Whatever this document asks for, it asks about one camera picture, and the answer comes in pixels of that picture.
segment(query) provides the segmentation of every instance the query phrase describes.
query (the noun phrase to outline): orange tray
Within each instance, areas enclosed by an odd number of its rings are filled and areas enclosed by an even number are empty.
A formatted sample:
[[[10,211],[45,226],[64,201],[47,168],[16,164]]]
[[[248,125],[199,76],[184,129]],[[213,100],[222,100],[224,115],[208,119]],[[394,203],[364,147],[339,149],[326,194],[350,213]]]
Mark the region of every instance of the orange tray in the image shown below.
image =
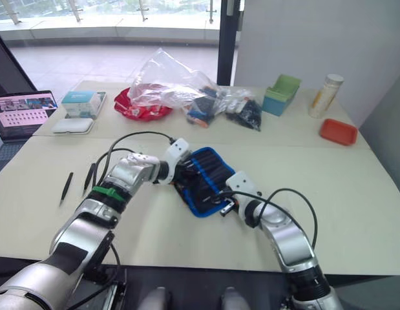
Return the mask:
[[[323,122],[320,135],[327,140],[343,145],[352,145],[356,142],[357,128],[328,118]]]

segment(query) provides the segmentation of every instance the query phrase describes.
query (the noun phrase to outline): cylindrical container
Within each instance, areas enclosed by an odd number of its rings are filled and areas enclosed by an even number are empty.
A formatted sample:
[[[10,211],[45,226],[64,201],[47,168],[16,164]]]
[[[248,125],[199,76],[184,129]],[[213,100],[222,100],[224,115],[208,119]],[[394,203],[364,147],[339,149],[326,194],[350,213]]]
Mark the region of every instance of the cylindrical container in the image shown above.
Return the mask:
[[[309,108],[309,115],[313,118],[323,117],[330,103],[336,96],[339,87],[343,83],[343,77],[338,74],[328,74],[324,80],[323,88],[317,93],[313,104]]]

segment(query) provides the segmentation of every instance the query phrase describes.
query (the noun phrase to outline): laptop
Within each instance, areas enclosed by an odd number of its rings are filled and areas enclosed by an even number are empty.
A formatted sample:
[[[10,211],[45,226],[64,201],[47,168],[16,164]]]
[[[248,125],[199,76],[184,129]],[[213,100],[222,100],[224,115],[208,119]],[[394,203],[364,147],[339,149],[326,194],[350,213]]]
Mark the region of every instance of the laptop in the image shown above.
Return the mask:
[[[0,170],[57,107],[49,90],[0,94]]]

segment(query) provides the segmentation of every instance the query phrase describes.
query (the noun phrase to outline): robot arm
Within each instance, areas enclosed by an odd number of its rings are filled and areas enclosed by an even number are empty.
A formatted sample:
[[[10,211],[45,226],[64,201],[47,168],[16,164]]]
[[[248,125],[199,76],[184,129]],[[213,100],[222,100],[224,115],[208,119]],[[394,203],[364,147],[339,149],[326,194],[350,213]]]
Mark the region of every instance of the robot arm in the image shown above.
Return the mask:
[[[114,239],[111,230],[141,185],[169,183],[176,164],[187,155],[188,143],[178,139],[163,161],[135,153],[122,159],[56,234],[50,256],[0,287],[0,310],[64,309],[83,274],[102,262]]]
[[[256,195],[257,188],[248,176],[240,171],[226,184],[233,191]],[[238,215],[254,227],[264,202],[236,194]],[[308,237],[288,216],[271,205],[264,209],[260,229],[271,241],[280,268],[286,275],[292,293],[292,302],[298,310],[343,310],[332,287],[324,277]]]

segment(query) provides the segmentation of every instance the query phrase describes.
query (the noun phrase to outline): white table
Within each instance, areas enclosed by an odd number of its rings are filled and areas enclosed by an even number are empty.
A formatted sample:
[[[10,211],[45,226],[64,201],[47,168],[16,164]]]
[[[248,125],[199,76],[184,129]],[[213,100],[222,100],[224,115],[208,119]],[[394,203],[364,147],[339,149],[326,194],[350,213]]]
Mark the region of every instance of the white table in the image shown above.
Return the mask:
[[[148,123],[127,119],[116,112],[113,107],[114,98],[127,87],[129,84],[126,83],[84,81],[76,88],[76,90],[107,92],[106,102],[101,108],[93,129],[87,134],[88,138],[119,138],[132,131],[158,130],[175,137],[183,134],[191,143],[346,148],[320,137],[319,130],[324,119],[313,119],[308,115],[308,107],[316,96],[316,90],[302,89],[298,91],[295,99],[281,117],[263,112],[262,131],[257,132],[228,121],[224,115],[219,115],[208,129],[204,129],[198,125],[189,124],[179,110],[173,111],[164,119]],[[253,88],[253,90],[258,94],[257,98],[261,102],[265,90],[263,88]],[[51,128],[65,115],[66,111],[63,107],[57,109],[35,135],[53,136]],[[326,118],[352,124],[345,111],[337,103],[331,105]],[[158,139],[155,136],[137,136],[135,138],[144,141]],[[359,134],[356,144],[351,148],[369,149],[369,145]]]
[[[0,256],[46,257],[52,237],[82,199],[89,164],[113,140],[36,136],[28,141],[0,174]],[[167,143],[158,141],[123,145],[161,156]],[[246,171],[263,193],[291,187],[310,199],[319,218],[315,251],[325,273],[400,274],[400,194],[371,150],[191,144],[193,149],[204,145],[214,147],[234,169]],[[112,162],[120,156],[115,154]],[[70,171],[74,177],[59,207]],[[298,197],[283,194],[276,202],[312,236],[310,213]],[[145,184],[114,233],[127,265],[280,270],[260,231],[233,213],[195,218],[168,185]],[[114,262],[111,254],[105,262]]]

